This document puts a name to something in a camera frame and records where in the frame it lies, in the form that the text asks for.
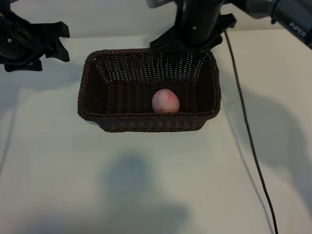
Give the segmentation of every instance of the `basket rim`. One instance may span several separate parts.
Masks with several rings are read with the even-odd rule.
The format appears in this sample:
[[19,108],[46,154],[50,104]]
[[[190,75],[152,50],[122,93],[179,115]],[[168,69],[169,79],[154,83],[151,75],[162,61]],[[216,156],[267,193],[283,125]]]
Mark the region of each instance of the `basket rim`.
[[[82,92],[85,92],[85,83],[89,77],[90,72],[90,65],[93,62],[94,58],[100,55],[105,54],[142,54],[142,53],[149,53],[151,50],[150,48],[140,48],[140,49],[106,49],[106,50],[99,50],[92,52],[86,59],[83,73],[82,73],[82,79],[80,83],[80,89],[79,89],[79,95],[78,95],[78,114],[80,117],[82,117],[85,120],[92,120],[95,121],[95,118],[98,120],[116,120],[118,119],[190,119],[193,117],[197,118],[205,118],[205,119],[212,119],[216,117],[216,115],[220,111],[220,103],[217,101],[214,102],[214,106],[212,110],[207,112],[177,112],[177,113],[123,113],[123,114],[97,114],[97,113],[90,113],[85,108],[85,96]],[[215,58],[213,56],[213,53],[211,51],[206,52],[207,55],[209,55],[214,61]]]

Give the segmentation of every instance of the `pink egg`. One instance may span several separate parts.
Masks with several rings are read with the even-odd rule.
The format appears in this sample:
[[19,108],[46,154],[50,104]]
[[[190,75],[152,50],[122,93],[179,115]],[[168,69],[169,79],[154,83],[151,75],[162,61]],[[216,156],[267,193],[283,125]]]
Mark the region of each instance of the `pink egg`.
[[152,107],[156,113],[176,113],[179,111],[180,103],[174,92],[161,89],[154,94]]

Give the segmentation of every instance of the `wicker basket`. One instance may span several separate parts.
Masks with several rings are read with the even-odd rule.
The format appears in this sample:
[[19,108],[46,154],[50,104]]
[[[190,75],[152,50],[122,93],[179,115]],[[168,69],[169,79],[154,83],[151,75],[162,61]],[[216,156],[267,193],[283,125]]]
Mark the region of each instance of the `wicker basket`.
[[[180,101],[178,113],[158,114],[152,97],[172,90]],[[219,72],[211,52],[199,57],[169,56],[149,49],[103,50],[86,60],[78,114],[107,132],[180,132],[200,129],[220,110]]]

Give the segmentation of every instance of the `white table surface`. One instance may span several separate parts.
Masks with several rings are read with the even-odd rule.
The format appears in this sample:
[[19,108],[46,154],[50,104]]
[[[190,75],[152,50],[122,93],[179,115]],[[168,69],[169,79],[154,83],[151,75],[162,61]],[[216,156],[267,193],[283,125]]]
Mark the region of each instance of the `white table surface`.
[[[86,57],[153,38],[68,39],[69,63],[0,67],[1,234],[271,233],[226,43],[221,111],[200,131],[110,134],[78,116]],[[312,51],[283,30],[230,38],[279,231],[310,234]]]

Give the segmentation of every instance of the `brown wicker basket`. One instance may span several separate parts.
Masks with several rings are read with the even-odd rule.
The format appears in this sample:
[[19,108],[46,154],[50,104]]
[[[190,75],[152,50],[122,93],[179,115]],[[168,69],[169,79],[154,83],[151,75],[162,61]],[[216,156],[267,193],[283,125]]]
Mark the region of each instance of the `brown wicker basket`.
[[[209,51],[181,53],[179,62],[149,49],[103,50],[86,60],[78,114],[107,132],[179,132],[200,129],[220,110],[219,71]],[[178,113],[157,114],[152,97],[172,90]]]

